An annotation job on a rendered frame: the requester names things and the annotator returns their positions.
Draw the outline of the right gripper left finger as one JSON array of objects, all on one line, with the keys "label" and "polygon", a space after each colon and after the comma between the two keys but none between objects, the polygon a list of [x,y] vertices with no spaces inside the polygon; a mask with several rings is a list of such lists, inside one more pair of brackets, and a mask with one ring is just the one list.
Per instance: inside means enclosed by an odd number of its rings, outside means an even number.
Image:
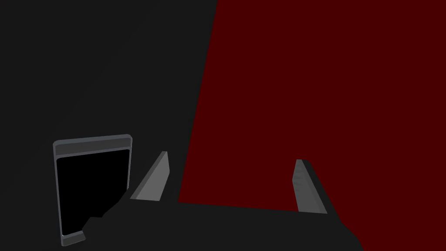
[{"label": "right gripper left finger", "polygon": [[160,201],[169,174],[168,153],[163,151],[137,186],[130,199]]}]

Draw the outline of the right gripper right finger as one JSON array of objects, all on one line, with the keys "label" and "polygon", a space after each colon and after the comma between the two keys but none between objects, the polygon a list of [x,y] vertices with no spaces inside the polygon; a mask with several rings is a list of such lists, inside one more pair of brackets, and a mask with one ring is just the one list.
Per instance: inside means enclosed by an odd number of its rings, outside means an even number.
[{"label": "right gripper right finger", "polygon": [[292,184],[299,212],[335,214],[335,209],[309,160],[296,160]]}]

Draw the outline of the grey framed black panel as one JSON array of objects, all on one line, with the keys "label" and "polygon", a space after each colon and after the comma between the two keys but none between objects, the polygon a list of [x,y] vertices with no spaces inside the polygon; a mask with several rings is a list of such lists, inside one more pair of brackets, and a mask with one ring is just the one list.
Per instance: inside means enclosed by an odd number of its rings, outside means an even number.
[{"label": "grey framed black panel", "polygon": [[53,143],[60,239],[63,247],[86,239],[89,218],[103,216],[129,187],[129,134]]}]

